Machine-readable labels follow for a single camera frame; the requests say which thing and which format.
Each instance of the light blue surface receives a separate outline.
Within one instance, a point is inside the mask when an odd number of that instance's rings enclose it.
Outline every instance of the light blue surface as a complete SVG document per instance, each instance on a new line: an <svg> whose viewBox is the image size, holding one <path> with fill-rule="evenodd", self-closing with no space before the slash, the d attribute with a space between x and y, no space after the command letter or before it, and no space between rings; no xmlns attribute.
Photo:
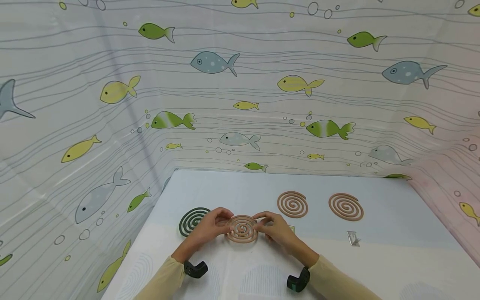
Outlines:
<svg viewBox="0 0 480 300"><path fill-rule="evenodd" d="M299 237L347 242L350 230L367 243L462 250L417 193L399 179L178 170L147 223L178 226L182 216L198 206L223 206L236 215L280 213L276 201L286 191L307 197L306 216L284 217ZM358 198L365 213L362 220L346 221L330 210L328 199L338 192Z"/></svg>

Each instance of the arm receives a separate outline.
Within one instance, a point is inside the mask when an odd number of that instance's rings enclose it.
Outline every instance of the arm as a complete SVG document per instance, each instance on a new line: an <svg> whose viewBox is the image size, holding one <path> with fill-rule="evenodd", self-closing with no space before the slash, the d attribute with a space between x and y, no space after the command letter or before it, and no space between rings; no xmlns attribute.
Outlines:
<svg viewBox="0 0 480 300"><path fill-rule="evenodd" d="M153 278L140 291L134 300L168 300L180 288L185 271L183 263L191 258L203 245L221 234L233 230L225 221L233 213L223 207L206 214L192 233L178 246L163 263Z"/></svg>
<svg viewBox="0 0 480 300"><path fill-rule="evenodd" d="M310 282L317 292L328 300L381 300L368 288L338 270L322 255L317 254L301 241L281 215L263 212L253 216L263 217L256 229L265 233L269 241L280 244L288 254L295 257L310 271Z"/></svg>

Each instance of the brown mosquito coil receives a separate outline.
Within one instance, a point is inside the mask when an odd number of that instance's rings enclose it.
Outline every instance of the brown mosquito coil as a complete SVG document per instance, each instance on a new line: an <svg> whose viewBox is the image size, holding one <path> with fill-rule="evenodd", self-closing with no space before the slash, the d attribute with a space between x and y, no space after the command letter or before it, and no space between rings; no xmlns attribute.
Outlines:
<svg viewBox="0 0 480 300"><path fill-rule="evenodd" d="M258 237L258 231L253 229L256 224L257 221L251 216L234 216L227 223L227 226L233 226L233 230L227 234L227 238L236 243L253 242Z"/></svg>
<svg viewBox="0 0 480 300"><path fill-rule="evenodd" d="M291 218L301 218L308 212L307 198L299 192L288 191L276 201L278 209Z"/></svg>
<svg viewBox="0 0 480 300"><path fill-rule="evenodd" d="M347 221L359 221L363 218L363 208L357 198L345 193L332 195L328 206L335 215Z"/></svg>

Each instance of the gray fish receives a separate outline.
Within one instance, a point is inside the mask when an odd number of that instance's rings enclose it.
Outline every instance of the gray fish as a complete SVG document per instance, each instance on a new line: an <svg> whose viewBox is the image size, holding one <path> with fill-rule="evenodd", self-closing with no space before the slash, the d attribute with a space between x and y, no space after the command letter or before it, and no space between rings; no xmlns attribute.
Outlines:
<svg viewBox="0 0 480 300"><path fill-rule="evenodd" d="M262 136L260 134L253 135L251 138L246 137L245 135L238 132L229 132L224 134L220 138L220 142L229 146L243 146L246 144L252 145L253 148L260 151L260 147L256 142L260 140Z"/></svg>
<svg viewBox="0 0 480 300"><path fill-rule="evenodd" d="M190 65L196 68L203 73L208 74L216 74L225 71L226 69L230 69L233 75L237 77L237 73L233 69L233 64L237 60L240 54L235 54L232 56L228 62L226 62L223 58L221 58L218 54L204 51L200 52L195 58L192 60Z"/></svg>
<svg viewBox="0 0 480 300"><path fill-rule="evenodd" d="M14 112L21 116L35 119L35 116L18 106L13 101L13 88L15 87L15 79L10 79L0 87L0 120L7 111Z"/></svg>
<svg viewBox="0 0 480 300"><path fill-rule="evenodd" d="M382 72L382 75L395 84L410 84L414 81L422 79L425 88L428 90L428 87L430 86L428 79L430 76L446 67L447 65L436 66L423 73L420 65L417 62L404 60L387 68Z"/></svg>
<svg viewBox="0 0 480 300"><path fill-rule="evenodd" d="M384 161L387 164L409 166L414 159L401 160L394 148L388 145L381 145L370 151L368 156Z"/></svg>
<svg viewBox="0 0 480 300"><path fill-rule="evenodd" d="M112 195L113 190L121 185L129 184L131 181L128 179L122 179L123 168L120 167L113 174L113 182L102 184L97 186L80 201L75 213L75 221L77 224L87 220L94 213L96 213L104 204L108 198Z"/></svg>

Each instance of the person's right hand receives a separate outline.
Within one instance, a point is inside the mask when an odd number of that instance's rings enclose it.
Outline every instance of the person's right hand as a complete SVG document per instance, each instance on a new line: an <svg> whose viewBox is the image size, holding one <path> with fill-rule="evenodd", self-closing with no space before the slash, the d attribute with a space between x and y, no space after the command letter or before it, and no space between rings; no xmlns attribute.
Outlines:
<svg viewBox="0 0 480 300"><path fill-rule="evenodd" d="M252 218L263 218L253 227L253 229L263 232L268 241L274 240L277 244L282 246L288 254L292 255L294 253L293 247L299 243L300 239L295 235L292 229L288 227L287 222L281 215L264 211L257 213Z"/></svg>

